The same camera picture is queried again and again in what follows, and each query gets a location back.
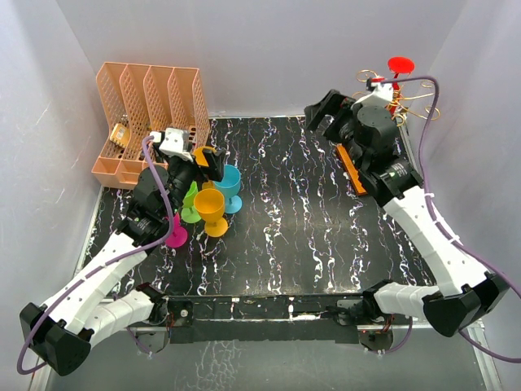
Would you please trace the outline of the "orange wine glass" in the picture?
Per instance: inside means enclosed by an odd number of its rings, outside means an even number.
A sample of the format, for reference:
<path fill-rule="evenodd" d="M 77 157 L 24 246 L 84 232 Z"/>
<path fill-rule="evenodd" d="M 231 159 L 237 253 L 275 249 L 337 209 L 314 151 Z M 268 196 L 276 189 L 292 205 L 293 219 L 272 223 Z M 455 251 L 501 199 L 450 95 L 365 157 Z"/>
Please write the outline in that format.
<path fill-rule="evenodd" d="M 194 206 L 204 221 L 204 231 L 213 238 L 223 236 L 228 230 L 228 222 L 224 219 L 225 197 L 216 189 L 208 188 L 199 191 L 194 198 Z"/>

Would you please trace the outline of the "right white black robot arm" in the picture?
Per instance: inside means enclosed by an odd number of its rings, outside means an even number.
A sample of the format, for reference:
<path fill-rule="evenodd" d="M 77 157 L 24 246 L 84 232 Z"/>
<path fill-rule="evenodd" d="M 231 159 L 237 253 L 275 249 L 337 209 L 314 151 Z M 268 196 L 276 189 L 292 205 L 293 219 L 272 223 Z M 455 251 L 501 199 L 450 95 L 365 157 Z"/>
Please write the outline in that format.
<path fill-rule="evenodd" d="M 399 224 L 435 277 L 433 286 L 402 285 L 384 280 L 363 293 L 364 316 L 381 323 L 391 314 L 427 320 L 442 336 L 451 337 L 490 312 L 504 297 L 506 281 L 463 252 L 443 234 L 433 217 L 422 178 L 395 150 L 399 129 L 391 113 L 379 105 L 358 103 L 330 90 L 304 110 L 307 130 L 325 116 L 333 121 L 324 137 L 354 152 L 361 185 L 377 205 Z"/>

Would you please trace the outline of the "green wine glass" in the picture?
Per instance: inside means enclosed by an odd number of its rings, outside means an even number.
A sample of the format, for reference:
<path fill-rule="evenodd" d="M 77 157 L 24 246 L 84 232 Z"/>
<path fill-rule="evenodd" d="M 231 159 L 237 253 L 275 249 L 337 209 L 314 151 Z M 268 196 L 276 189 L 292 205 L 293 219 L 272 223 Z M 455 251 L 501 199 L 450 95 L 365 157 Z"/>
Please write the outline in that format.
<path fill-rule="evenodd" d="M 195 208 L 194 199 L 199 193 L 198 184 L 193 181 L 188 192 L 183 199 L 183 205 L 180 212 L 181 220 L 189 224 L 195 224 L 201 220 L 198 211 Z"/>

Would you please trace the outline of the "red wine glass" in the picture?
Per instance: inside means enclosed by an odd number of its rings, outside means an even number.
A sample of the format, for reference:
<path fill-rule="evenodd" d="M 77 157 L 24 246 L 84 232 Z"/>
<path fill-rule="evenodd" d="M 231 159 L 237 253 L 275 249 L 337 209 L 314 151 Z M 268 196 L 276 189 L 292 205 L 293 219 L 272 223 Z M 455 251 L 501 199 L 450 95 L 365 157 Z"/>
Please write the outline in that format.
<path fill-rule="evenodd" d="M 410 75 L 415 70 L 415 62 L 404 56 L 391 57 L 387 61 L 387 66 L 393 73 L 394 79 L 403 75 Z"/>

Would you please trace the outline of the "magenta wine glass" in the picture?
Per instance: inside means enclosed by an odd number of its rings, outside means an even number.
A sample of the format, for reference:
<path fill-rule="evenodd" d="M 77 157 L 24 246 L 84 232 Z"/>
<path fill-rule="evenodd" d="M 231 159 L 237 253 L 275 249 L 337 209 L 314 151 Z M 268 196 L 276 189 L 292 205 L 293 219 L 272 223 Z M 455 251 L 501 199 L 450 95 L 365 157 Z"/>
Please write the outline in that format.
<path fill-rule="evenodd" d="M 173 232 L 165 240 L 165 245 L 169 248 L 180 248 L 188 239 L 187 230 L 181 226 L 181 219 L 179 214 L 176 214 L 173 219 Z"/>

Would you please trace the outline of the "black front base bar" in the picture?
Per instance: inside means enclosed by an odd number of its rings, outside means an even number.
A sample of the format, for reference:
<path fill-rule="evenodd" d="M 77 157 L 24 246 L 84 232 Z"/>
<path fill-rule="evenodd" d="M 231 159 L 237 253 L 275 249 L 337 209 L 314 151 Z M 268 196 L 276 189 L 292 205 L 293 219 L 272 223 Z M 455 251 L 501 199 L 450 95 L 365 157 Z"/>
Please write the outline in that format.
<path fill-rule="evenodd" d="M 173 344 L 209 341 L 358 342 L 361 295 L 170 296 Z"/>

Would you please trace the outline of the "yellow-orange wine glass front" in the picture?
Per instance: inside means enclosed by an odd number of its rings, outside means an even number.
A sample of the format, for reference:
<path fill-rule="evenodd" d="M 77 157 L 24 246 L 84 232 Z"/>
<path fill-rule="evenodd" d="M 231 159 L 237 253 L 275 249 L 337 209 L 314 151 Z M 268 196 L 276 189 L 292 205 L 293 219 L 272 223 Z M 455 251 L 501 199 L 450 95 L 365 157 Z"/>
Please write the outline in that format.
<path fill-rule="evenodd" d="M 215 164 L 213 156 L 211 156 L 210 160 L 208 160 L 206 155 L 207 154 L 213 155 L 216 151 L 217 151 L 217 149 L 215 147 L 209 147 L 209 146 L 197 147 L 193 151 L 193 156 L 195 157 L 196 163 L 199 166 L 201 166 L 203 169 L 203 174 L 201 177 L 201 181 L 202 181 L 201 189 L 202 190 L 213 189 L 215 187 L 213 184 L 212 177 L 216 171 L 216 164 Z"/>

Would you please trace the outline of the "cyan wine glass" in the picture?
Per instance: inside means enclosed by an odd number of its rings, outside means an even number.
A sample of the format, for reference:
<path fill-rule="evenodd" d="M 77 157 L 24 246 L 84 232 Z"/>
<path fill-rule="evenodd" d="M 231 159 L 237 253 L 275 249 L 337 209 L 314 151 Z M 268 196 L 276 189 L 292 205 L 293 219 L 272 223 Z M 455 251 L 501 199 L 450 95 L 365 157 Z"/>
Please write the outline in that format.
<path fill-rule="evenodd" d="M 237 213 L 243 206 L 239 196 L 241 188 L 241 173 L 233 165 L 224 165 L 223 178 L 220 182 L 213 182 L 214 187 L 225 197 L 225 213 Z"/>

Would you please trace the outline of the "yellow tag in organizer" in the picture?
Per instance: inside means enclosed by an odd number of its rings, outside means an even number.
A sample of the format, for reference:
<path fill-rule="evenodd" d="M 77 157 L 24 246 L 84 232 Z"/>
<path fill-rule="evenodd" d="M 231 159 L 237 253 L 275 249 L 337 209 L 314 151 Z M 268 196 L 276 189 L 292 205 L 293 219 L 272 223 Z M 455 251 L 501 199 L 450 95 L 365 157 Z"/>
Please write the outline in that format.
<path fill-rule="evenodd" d="M 116 123 L 114 125 L 112 132 L 109 136 L 109 140 L 112 143 L 122 148 L 127 148 L 130 138 L 131 130 L 121 123 Z"/>

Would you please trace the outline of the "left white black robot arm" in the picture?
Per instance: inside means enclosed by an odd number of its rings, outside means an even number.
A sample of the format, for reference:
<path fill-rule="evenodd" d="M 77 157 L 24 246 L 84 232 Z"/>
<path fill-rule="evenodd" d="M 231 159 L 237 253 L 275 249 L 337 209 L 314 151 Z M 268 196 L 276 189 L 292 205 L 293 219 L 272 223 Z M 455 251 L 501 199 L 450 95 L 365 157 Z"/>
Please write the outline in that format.
<path fill-rule="evenodd" d="M 166 166 L 150 163 L 139 174 L 125 217 L 98 254 L 54 296 L 40 305 L 29 302 L 20 311 L 23 351 L 32 350 L 43 365 L 67 376 L 112 334 L 167 318 L 165 295 L 147 283 L 109 305 L 101 302 L 173 233 L 174 213 L 192 182 L 222 180 L 226 152 L 206 147 L 203 155 L 203 165 L 192 155 L 169 156 Z"/>

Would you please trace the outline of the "peach plastic file organizer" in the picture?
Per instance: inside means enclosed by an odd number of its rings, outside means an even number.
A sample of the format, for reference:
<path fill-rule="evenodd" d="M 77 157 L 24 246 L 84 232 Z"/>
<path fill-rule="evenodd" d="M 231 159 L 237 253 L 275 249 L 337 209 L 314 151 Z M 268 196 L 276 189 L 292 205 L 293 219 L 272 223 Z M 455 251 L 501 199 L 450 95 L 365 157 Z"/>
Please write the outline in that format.
<path fill-rule="evenodd" d="M 107 141 L 92 168 L 102 186 L 135 187 L 147 167 L 142 140 L 151 131 L 187 130 L 193 147 L 207 144 L 211 126 L 199 69 L 106 62 L 96 83 L 108 124 Z M 116 123 L 131 130 L 127 148 L 109 140 Z"/>

